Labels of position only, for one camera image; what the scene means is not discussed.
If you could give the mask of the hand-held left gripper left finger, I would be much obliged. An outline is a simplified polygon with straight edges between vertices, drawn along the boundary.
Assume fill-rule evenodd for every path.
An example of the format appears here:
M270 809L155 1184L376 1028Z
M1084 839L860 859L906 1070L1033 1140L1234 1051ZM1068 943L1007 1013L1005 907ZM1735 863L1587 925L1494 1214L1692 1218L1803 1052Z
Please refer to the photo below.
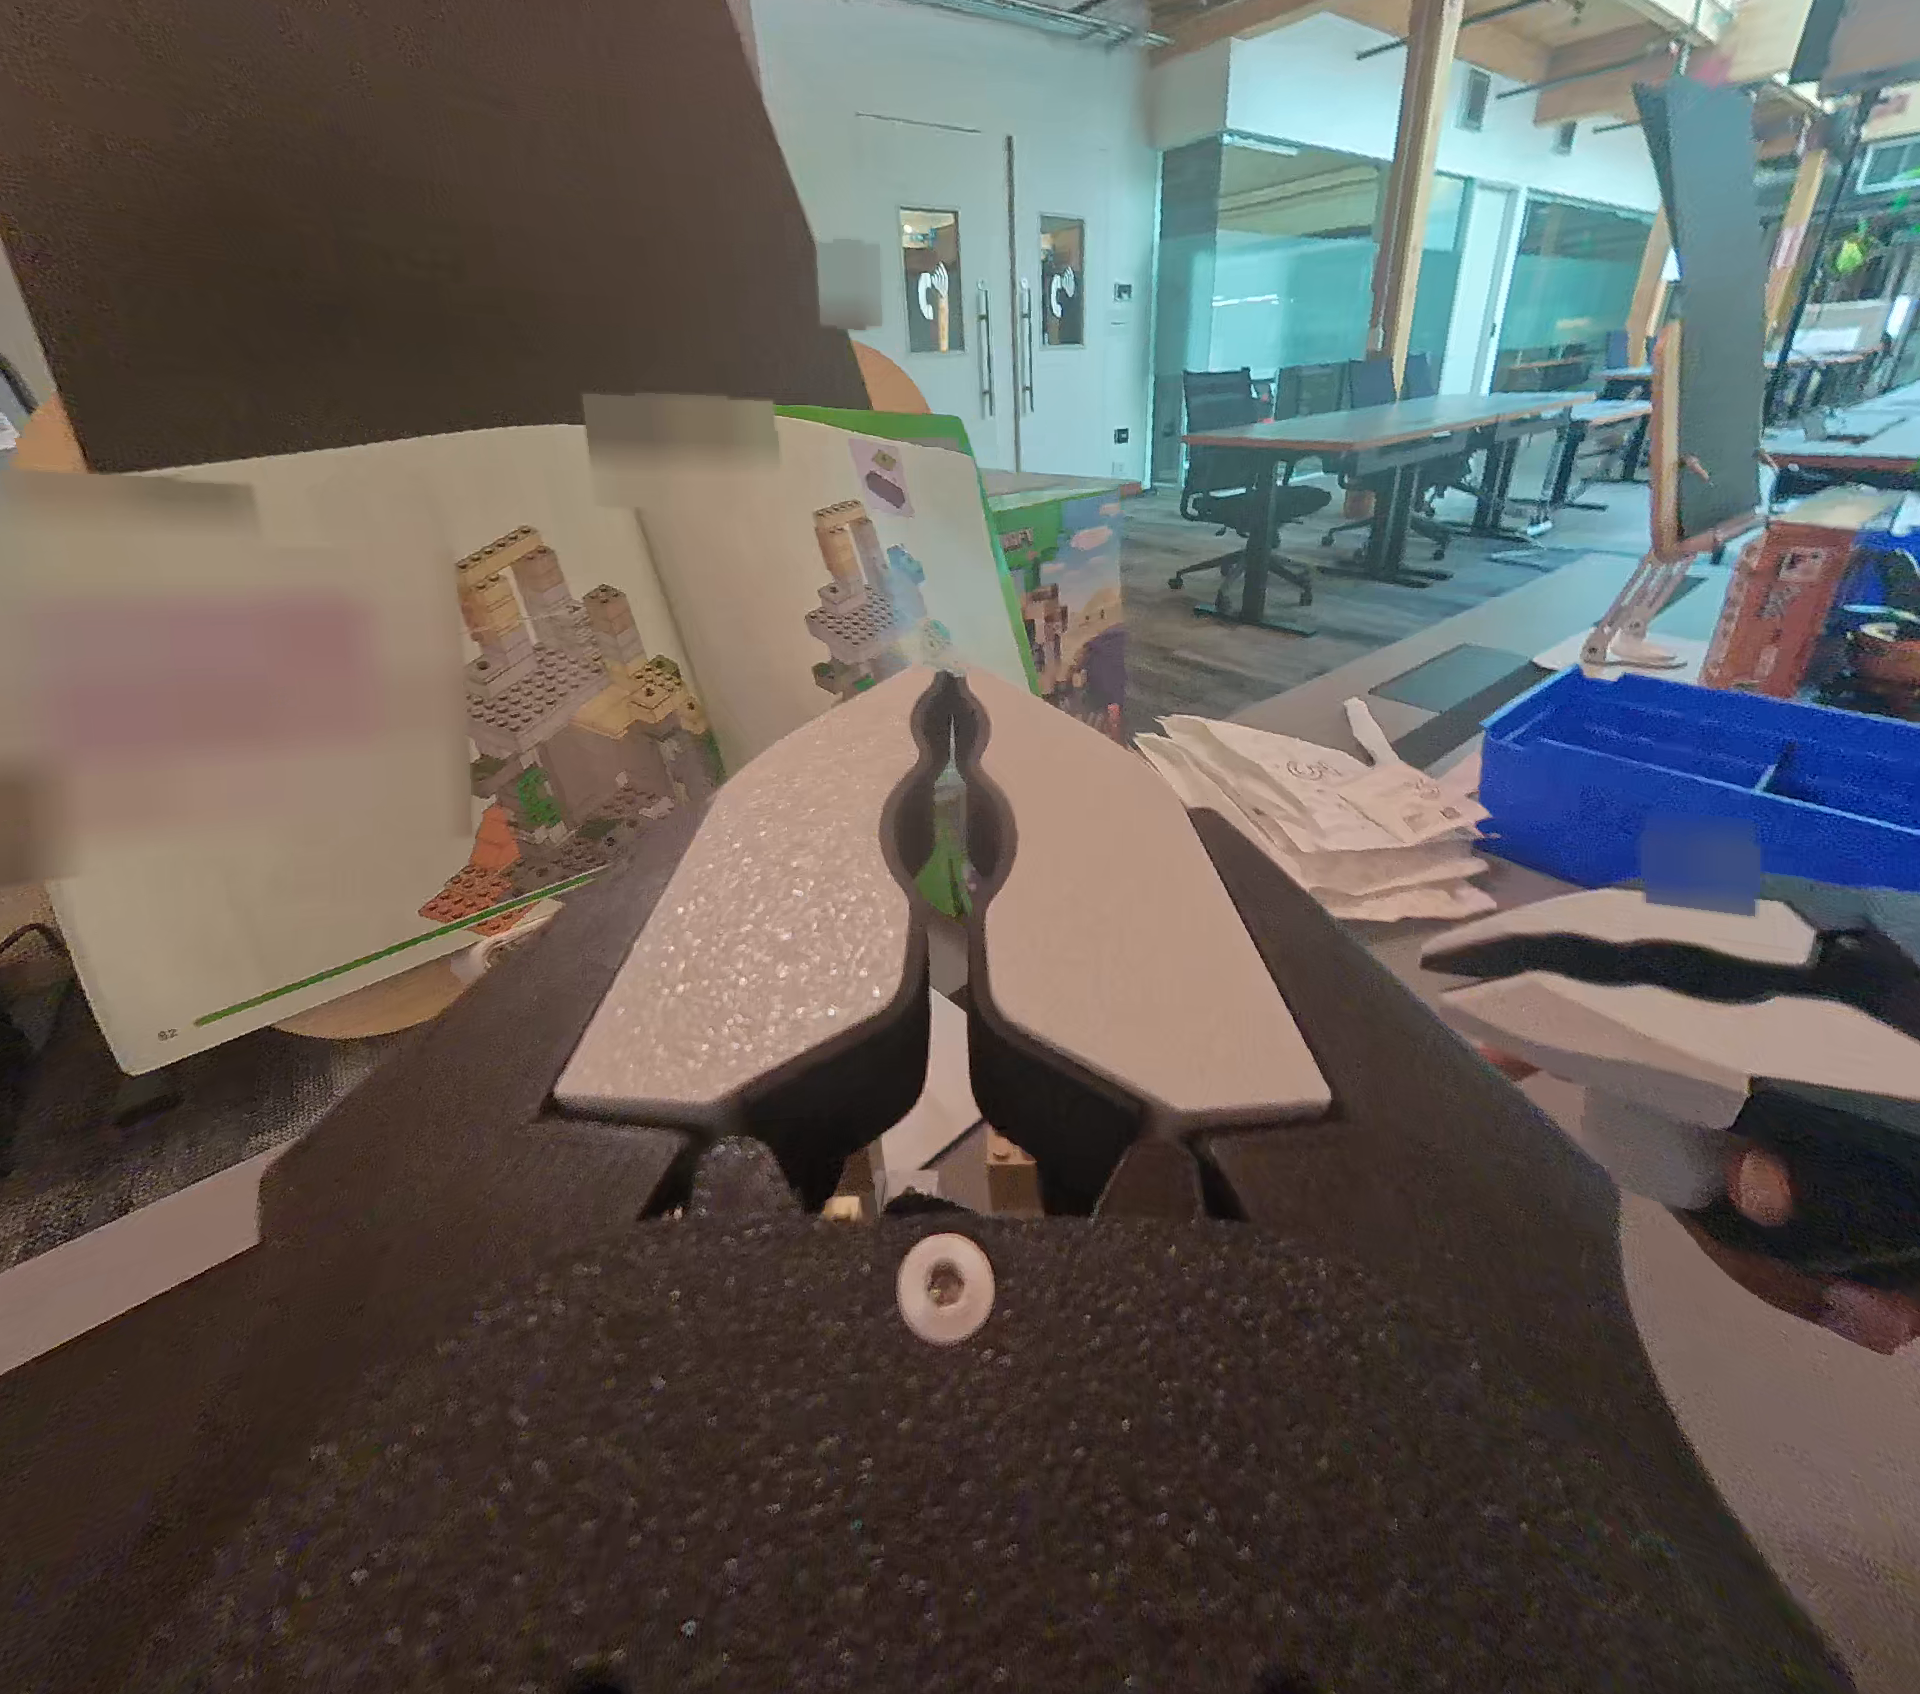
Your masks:
M713 798L558 1075L571 1121L750 1140L818 1210L921 1101L917 873L943 775L943 673L829 710Z

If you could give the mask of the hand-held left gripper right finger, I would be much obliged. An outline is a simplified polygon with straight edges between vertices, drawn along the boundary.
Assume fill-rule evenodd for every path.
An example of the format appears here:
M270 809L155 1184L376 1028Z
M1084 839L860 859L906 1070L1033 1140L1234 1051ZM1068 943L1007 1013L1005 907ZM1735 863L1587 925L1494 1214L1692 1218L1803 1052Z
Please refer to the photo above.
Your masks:
M952 679L975 872L969 1051L985 1123L1088 1215L1140 1144L1329 1121L1332 1084L1189 806L987 673Z

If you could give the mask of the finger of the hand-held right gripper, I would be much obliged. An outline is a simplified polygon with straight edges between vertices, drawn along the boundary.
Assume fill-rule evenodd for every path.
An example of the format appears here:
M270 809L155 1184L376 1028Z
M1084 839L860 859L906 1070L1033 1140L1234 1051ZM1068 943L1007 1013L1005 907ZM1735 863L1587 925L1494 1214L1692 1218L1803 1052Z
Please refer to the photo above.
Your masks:
M1440 997L1452 1028L1673 1123L1730 1132L1756 1083L1823 1084L1771 1003L1524 974Z
M1555 895L1462 922L1429 940L1420 962L1462 981L1540 974L1679 994L1792 994L1807 988L1820 951L1820 933L1784 902L1729 914L1644 895Z

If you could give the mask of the building instruction booklet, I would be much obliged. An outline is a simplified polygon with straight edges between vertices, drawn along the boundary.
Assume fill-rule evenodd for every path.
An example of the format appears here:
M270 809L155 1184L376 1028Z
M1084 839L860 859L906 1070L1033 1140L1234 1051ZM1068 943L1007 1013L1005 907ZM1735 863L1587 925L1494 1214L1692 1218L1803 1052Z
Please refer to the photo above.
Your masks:
M910 666L1037 689L961 423L4 475L4 881L124 1078L510 937Z

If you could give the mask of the grey desk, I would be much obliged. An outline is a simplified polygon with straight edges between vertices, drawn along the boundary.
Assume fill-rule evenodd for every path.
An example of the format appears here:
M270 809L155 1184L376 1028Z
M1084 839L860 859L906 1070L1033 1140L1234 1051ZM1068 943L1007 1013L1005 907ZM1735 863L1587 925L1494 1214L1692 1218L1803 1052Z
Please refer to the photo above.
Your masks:
M1219 814L1327 1123L997 1218L975 872L818 1210L551 1104L619 870L4 1378L4 1690L1916 1690L1916 1347L1746 1294Z

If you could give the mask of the small wooden desk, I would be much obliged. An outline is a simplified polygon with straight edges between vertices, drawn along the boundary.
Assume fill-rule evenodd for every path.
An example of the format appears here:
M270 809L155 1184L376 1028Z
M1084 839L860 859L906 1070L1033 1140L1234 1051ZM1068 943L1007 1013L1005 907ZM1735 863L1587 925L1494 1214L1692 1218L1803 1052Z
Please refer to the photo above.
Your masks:
M1122 503L1142 493L1140 481L1098 475L1052 475L983 467L980 480L987 507L994 512L1096 499Z

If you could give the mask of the long wooden office desk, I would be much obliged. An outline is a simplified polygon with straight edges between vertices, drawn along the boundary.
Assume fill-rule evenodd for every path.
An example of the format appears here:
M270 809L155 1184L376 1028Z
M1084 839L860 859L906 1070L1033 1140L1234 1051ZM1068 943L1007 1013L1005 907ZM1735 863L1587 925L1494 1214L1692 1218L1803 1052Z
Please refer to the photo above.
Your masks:
M1269 577L1277 568L1271 537L1280 507L1280 463L1316 460L1351 480L1379 483L1364 550L1334 566L1332 575L1424 594L1434 582L1449 580L1452 571L1433 566L1420 575L1403 563L1420 471L1454 454L1483 452L1491 480L1480 492L1469 537L1509 541L1501 517L1517 444L1532 432L1562 432L1573 411L1590 398L1587 391L1444 395L1183 435L1183 447L1193 454L1253 458L1249 493L1255 505L1255 528L1243 554L1241 577L1232 585L1237 607L1214 603L1197 607L1197 614L1286 636L1310 636L1304 622L1269 617Z

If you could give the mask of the person's right hand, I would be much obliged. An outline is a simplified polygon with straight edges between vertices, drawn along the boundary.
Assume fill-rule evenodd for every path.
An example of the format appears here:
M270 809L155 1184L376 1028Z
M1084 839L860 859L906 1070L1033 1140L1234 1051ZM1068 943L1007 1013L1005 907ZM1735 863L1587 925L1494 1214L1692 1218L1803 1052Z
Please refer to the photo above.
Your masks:
M1786 1162L1774 1154L1738 1146L1723 1161L1721 1179L1730 1207L1748 1225L1789 1224L1793 1215L1792 1179ZM1679 1214L1678 1222L1721 1275L1779 1312L1883 1356L1895 1356L1919 1344L1916 1288L1872 1288L1847 1277L1807 1275L1771 1256L1733 1247L1692 1214Z

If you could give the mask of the blue plastic bin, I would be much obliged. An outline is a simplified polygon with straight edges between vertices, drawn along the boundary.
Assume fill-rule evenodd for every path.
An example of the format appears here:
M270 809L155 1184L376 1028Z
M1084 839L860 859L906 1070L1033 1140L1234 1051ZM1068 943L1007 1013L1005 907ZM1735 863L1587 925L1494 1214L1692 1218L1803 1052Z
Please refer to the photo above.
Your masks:
M1577 889L1789 875L1919 890L1919 731L1648 673L1555 673L1482 733L1482 838Z

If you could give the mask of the colourful toy set box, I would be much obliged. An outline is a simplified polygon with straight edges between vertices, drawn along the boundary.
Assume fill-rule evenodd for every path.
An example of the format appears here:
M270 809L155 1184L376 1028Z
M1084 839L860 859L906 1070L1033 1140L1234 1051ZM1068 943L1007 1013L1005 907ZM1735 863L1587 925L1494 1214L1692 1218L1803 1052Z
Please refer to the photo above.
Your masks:
M1008 512L987 507L1038 696L1117 745L1126 743L1125 505L1096 499Z

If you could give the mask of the orange toy box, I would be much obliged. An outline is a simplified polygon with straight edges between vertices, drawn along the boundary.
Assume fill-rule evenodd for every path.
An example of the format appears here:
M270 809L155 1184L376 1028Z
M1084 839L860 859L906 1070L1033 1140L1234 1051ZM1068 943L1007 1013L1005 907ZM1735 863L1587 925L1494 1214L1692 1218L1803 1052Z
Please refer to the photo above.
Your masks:
M1862 533L1904 505L1895 490L1835 485L1774 512L1741 548L1696 683L1793 698Z

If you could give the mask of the black office chair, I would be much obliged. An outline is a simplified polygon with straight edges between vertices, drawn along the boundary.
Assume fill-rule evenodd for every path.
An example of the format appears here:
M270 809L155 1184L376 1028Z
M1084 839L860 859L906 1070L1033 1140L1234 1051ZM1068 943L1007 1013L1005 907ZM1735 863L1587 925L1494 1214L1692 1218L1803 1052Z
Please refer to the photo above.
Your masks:
M1296 458L1259 447L1201 444L1261 423L1251 372L1183 373L1183 481L1179 514L1208 523L1241 543L1239 550L1179 568L1167 589L1179 594L1191 577L1217 571L1219 582L1209 605L1197 617L1258 625L1273 634L1312 638L1315 627L1269 619L1269 579L1280 579L1296 590L1299 607L1312 603L1315 571L1310 566L1278 554L1282 528L1301 523L1332 507L1332 488L1293 481Z

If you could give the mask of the narrow black panel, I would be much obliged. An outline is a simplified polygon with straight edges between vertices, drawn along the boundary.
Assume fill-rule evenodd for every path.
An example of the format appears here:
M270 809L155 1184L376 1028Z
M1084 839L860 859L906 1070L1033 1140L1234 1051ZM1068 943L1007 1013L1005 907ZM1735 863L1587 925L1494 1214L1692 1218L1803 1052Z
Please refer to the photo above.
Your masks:
M1678 318L1652 364L1652 550L1681 559L1748 530L1762 505L1766 248L1753 106L1669 77L1636 106L1678 261Z

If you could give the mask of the white double door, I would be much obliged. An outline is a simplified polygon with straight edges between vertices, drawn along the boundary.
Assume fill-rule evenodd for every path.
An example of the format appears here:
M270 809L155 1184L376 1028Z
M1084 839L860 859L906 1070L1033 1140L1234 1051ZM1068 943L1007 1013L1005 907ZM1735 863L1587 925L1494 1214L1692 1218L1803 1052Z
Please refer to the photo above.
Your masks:
M1146 480L1152 206L1138 161L1066 125L857 119L878 180L884 349L990 469Z

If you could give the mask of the large black panel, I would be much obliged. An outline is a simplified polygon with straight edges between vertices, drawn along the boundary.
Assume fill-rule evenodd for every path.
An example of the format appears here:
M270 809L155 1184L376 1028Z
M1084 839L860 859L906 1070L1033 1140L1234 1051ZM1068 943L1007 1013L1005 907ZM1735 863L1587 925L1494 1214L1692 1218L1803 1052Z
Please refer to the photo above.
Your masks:
M870 405L728 0L4 0L2 133L99 475Z

